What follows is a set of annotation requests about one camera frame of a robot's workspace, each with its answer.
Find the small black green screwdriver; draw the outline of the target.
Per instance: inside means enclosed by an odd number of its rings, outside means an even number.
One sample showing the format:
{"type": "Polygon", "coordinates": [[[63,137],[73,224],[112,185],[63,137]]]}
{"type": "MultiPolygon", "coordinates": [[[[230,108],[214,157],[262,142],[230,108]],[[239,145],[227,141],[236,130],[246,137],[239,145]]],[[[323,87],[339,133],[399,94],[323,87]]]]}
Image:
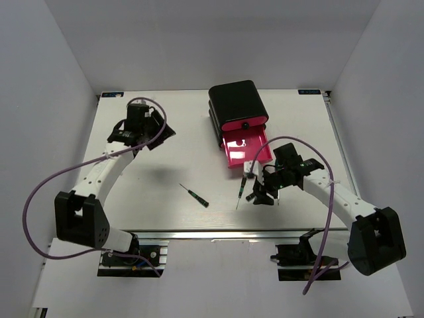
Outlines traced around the small black green screwdriver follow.
{"type": "Polygon", "coordinates": [[[244,187],[246,185],[246,181],[247,181],[247,177],[243,176],[242,179],[241,179],[241,183],[240,183],[240,187],[239,187],[239,191],[238,191],[236,209],[238,209],[241,197],[242,197],[243,192],[244,192],[244,187]]]}
{"type": "Polygon", "coordinates": [[[254,198],[255,198],[255,195],[254,195],[253,193],[252,193],[252,194],[250,194],[250,195],[248,195],[248,196],[246,196],[246,200],[247,200],[248,202],[252,201],[254,198]]]}
{"type": "Polygon", "coordinates": [[[192,190],[188,189],[184,185],[180,184],[180,186],[185,189],[200,205],[202,205],[205,208],[209,207],[209,202],[206,201],[204,198],[200,197],[198,194],[193,192],[192,190]]]}

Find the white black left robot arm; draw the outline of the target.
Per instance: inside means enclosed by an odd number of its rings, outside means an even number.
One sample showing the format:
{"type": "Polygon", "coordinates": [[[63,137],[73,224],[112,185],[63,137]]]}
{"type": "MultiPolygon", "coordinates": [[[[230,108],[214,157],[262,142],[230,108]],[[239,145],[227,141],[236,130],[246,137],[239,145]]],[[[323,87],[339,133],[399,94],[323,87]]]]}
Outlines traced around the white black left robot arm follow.
{"type": "Polygon", "coordinates": [[[143,148],[156,148],[174,135],[160,104],[143,97],[130,100],[126,118],[113,127],[100,159],[72,190],[56,196],[57,237],[96,250],[117,252],[125,264],[134,264],[140,256],[136,235],[112,227],[103,206],[137,154],[143,148]]]}

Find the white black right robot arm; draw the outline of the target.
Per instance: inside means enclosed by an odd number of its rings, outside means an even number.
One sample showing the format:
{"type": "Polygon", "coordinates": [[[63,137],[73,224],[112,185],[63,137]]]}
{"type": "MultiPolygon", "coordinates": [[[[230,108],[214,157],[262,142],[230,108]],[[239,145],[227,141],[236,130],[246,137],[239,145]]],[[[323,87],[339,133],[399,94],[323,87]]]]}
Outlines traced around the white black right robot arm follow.
{"type": "Polygon", "coordinates": [[[255,205],[273,205],[280,190],[296,186],[319,200],[337,216],[347,235],[331,235],[328,229],[311,230],[301,236],[297,252],[277,254],[280,262],[292,260],[314,264],[323,255],[346,260],[370,276],[406,257],[398,214],[390,207],[378,208],[337,183],[330,169],[314,158],[304,160],[292,143],[274,150],[273,171],[256,160],[244,163],[244,174],[254,178],[246,200],[255,205]]]}

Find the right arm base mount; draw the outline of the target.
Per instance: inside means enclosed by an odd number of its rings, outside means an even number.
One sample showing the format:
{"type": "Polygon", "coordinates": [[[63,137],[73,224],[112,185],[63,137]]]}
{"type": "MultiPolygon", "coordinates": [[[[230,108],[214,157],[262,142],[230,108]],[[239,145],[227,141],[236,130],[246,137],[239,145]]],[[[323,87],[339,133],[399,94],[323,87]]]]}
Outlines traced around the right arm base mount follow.
{"type": "MultiPolygon", "coordinates": [[[[312,269],[317,258],[310,240],[317,239],[318,234],[324,230],[312,229],[300,236],[295,244],[278,244],[276,253],[270,256],[270,260],[278,266],[278,279],[281,282],[308,281],[312,274],[312,269]]],[[[339,281],[341,273],[339,270],[339,260],[322,255],[317,273],[319,274],[326,266],[331,267],[320,277],[319,281],[339,281]]]]}

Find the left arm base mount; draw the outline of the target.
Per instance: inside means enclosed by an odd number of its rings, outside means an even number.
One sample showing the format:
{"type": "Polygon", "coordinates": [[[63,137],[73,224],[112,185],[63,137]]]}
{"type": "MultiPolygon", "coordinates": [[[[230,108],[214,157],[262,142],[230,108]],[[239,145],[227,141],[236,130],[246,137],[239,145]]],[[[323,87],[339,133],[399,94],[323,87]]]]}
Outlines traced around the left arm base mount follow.
{"type": "Polygon", "coordinates": [[[97,276],[104,278],[159,278],[165,269],[168,245],[139,239],[133,234],[128,252],[102,252],[97,276]]]}

